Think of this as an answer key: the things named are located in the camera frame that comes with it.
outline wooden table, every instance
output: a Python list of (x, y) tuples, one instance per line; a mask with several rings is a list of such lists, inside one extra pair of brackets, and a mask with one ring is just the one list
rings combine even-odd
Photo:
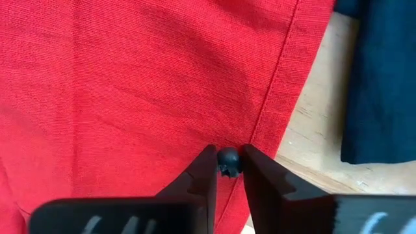
[[(333, 13), (276, 161), (332, 193), (416, 194), (416, 161), (341, 162), (348, 72), (358, 21)], [(253, 233), (247, 227), (242, 233)]]

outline red knit fabric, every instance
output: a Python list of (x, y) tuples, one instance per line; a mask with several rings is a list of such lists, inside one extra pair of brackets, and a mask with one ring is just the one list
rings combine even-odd
[[(274, 156), (333, 0), (0, 3), (0, 233), (56, 198), (154, 195), (207, 144)], [(219, 179), (216, 233), (248, 216)]]

